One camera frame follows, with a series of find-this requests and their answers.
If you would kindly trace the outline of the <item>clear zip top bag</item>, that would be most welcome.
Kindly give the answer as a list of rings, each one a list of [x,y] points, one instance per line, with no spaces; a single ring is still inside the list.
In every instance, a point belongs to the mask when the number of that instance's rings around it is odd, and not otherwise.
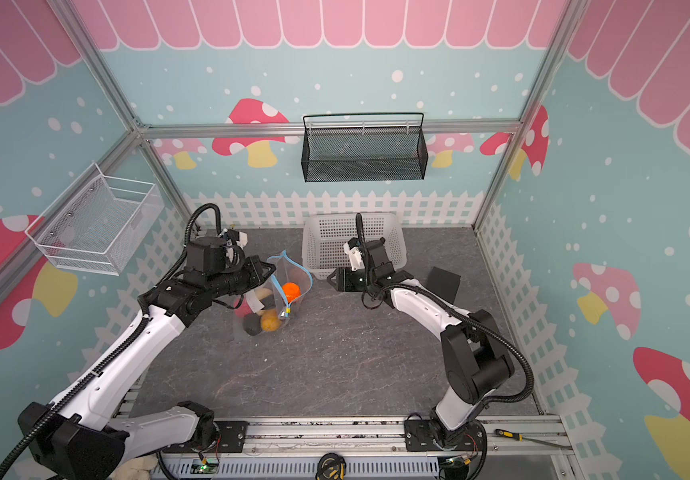
[[[311,290],[311,273],[286,250],[270,256],[267,262],[276,267],[275,272],[260,287],[245,294],[241,305],[234,310],[236,339],[282,329],[300,315],[302,302]]]

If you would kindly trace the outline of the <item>dark food piece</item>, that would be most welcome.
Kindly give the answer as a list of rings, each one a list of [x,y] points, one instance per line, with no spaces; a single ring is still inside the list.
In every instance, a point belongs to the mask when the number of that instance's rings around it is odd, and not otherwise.
[[[263,332],[261,317],[256,314],[242,318],[242,329],[249,336],[257,336]]]

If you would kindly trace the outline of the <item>yellow food piece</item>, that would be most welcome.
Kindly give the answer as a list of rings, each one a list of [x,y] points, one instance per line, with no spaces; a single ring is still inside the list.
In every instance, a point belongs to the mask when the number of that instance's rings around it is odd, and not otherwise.
[[[276,310],[267,310],[260,316],[260,326],[263,332],[274,332],[283,326],[283,320]]]

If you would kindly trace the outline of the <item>orange tangerine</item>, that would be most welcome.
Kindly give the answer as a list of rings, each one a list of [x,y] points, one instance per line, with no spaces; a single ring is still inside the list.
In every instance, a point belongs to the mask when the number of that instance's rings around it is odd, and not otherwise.
[[[302,289],[300,286],[293,282],[287,282],[282,286],[282,291],[286,297],[286,300],[291,303],[302,296]]]

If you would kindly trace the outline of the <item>pink food ball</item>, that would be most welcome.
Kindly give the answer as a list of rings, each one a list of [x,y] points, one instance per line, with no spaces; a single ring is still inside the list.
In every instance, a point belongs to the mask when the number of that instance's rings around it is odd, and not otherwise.
[[[252,314],[253,310],[249,303],[245,299],[243,299],[241,304],[236,307],[234,312],[237,318],[244,318],[247,315]]]

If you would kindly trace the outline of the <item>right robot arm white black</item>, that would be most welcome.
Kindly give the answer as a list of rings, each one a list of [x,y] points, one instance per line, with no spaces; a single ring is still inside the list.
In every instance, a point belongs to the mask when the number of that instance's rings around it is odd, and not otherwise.
[[[526,357],[500,332],[486,310],[453,304],[461,277],[432,268],[425,283],[388,258],[385,240],[352,238],[343,245],[349,264],[336,268],[327,282],[341,292],[359,292],[369,310],[388,306],[414,319],[440,342],[449,387],[427,419],[405,421],[407,435],[423,425],[441,450],[471,444],[480,429],[478,415],[495,403],[518,403],[534,390],[534,373]]]

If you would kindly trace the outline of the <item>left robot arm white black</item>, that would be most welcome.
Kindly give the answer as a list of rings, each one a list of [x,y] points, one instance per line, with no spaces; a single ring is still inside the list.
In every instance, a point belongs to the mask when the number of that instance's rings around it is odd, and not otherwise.
[[[132,420],[113,418],[135,381],[202,312],[224,296],[248,294],[276,270],[245,254],[239,231],[194,238],[193,227],[207,210],[221,213],[214,203],[194,211],[180,257],[138,296],[138,314],[110,349],[49,403],[33,402],[21,412],[23,437],[1,462],[0,479],[25,451],[58,478],[106,479],[127,461],[171,445],[204,451],[217,444],[213,411],[194,401]]]

